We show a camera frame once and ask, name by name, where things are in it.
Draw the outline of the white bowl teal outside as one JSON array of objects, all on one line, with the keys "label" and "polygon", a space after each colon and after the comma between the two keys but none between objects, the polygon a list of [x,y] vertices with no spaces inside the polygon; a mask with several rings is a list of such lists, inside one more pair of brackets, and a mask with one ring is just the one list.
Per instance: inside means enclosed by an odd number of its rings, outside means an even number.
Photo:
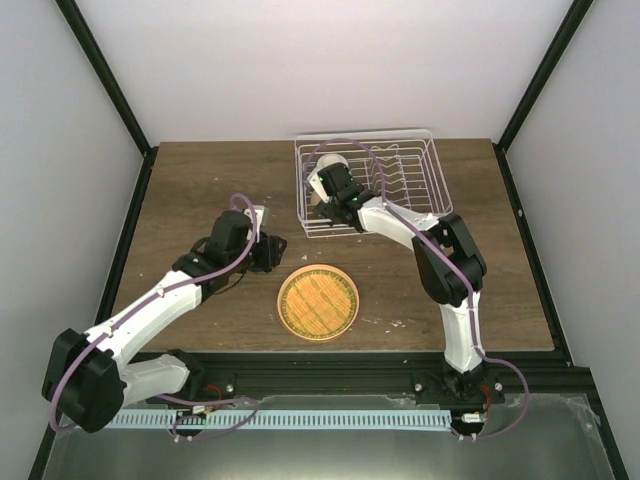
[{"label": "white bowl teal outside", "polygon": [[328,168],[334,164],[343,164],[348,166],[348,161],[346,158],[340,154],[329,153],[322,155],[316,163],[315,169],[317,171],[321,171],[325,168]]}]

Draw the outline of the white wire dish rack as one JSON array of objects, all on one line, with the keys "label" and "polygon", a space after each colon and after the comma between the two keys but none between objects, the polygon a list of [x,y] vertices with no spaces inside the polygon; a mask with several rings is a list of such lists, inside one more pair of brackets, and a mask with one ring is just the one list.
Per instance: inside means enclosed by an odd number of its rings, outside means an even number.
[{"label": "white wire dish rack", "polygon": [[307,179],[322,155],[340,154],[354,180],[394,204],[418,212],[444,216],[453,204],[435,142],[426,129],[303,134],[294,141],[297,217],[307,237],[350,236],[356,230],[330,226],[314,213]]}]

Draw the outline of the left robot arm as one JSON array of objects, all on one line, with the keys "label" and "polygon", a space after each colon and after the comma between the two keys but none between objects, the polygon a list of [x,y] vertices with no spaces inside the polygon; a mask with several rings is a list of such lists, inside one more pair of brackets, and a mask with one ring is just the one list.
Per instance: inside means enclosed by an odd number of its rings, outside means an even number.
[{"label": "left robot arm", "polygon": [[134,358],[173,321],[227,290],[231,276],[279,265],[287,243],[264,232],[268,216],[264,206],[223,212],[210,235],[137,301],[83,333],[58,335],[42,387],[54,415],[94,433],[139,401],[167,395],[178,404],[196,402],[205,381],[193,357],[175,349],[148,361]]}]

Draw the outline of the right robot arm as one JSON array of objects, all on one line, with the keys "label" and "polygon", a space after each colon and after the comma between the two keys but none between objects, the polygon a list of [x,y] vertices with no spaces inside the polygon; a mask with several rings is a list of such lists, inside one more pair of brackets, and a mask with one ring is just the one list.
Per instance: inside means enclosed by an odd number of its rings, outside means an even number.
[{"label": "right robot arm", "polygon": [[487,265],[462,218],[393,204],[385,193],[358,182],[339,155],[322,156],[307,183],[317,215],[384,236],[413,252],[422,287],[441,312],[445,393],[458,403],[471,400],[485,376],[478,306]]}]

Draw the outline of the round bamboo steamer tray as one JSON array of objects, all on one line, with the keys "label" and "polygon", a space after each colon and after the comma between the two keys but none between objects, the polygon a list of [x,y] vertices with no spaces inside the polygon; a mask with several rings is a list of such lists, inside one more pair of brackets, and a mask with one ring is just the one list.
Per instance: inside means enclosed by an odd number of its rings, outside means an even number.
[{"label": "round bamboo steamer tray", "polygon": [[281,285],[277,313],[283,327],[303,340],[332,341],[348,331],[360,310],[354,281],[327,264],[299,268]]}]

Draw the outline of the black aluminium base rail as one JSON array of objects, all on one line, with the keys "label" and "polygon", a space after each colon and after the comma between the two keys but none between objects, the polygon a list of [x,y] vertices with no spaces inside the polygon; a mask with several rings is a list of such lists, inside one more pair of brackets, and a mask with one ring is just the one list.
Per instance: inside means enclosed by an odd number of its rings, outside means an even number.
[{"label": "black aluminium base rail", "polygon": [[[492,352],[519,368],[533,394],[596,395],[590,370],[558,352]],[[444,380],[440,352],[191,352],[204,382],[227,395],[256,399],[272,395],[386,395],[413,397],[442,407],[477,404],[477,386],[457,398]]]}]

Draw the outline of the left black frame post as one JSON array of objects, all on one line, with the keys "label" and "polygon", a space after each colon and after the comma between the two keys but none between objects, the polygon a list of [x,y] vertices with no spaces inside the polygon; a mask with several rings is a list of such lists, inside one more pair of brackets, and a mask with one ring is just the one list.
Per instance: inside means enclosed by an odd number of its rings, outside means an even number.
[{"label": "left black frame post", "polygon": [[70,27],[136,148],[143,157],[149,157],[153,147],[144,134],[78,3],[74,0],[55,0],[55,4]]}]

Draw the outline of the black frame post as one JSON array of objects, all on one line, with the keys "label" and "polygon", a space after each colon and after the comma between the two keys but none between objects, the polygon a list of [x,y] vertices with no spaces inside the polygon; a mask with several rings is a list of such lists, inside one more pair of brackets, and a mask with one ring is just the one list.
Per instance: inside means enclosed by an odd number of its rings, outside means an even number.
[{"label": "black frame post", "polygon": [[507,152],[515,141],[592,4],[593,0],[574,0],[571,2],[569,9],[556,30],[524,94],[497,142],[497,146],[501,151]]},{"label": "black frame post", "polygon": [[144,134],[78,3],[74,0],[55,0],[55,4],[70,27],[136,148],[143,157],[149,157],[153,147]]}]

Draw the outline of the right black frame post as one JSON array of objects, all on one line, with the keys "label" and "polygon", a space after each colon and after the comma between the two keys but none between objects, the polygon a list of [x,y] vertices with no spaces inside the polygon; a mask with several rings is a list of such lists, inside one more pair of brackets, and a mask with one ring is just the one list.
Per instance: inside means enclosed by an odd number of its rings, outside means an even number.
[{"label": "right black frame post", "polygon": [[515,141],[592,4],[593,0],[574,0],[571,2],[569,9],[556,30],[524,94],[497,142],[497,146],[501,151],[507,152]]}]

